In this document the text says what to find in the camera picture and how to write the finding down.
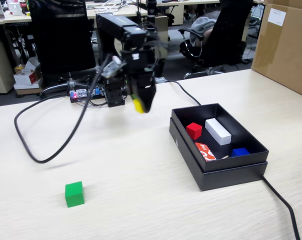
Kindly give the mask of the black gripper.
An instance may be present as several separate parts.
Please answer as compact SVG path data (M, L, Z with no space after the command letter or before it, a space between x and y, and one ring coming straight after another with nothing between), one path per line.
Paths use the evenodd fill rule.
M128 93L132 100L138 98L143 112L148 113L156 93L155 78L151 72L155 64L155 54L151 49L122 50L121 59L125 64L123 70L128 74Z

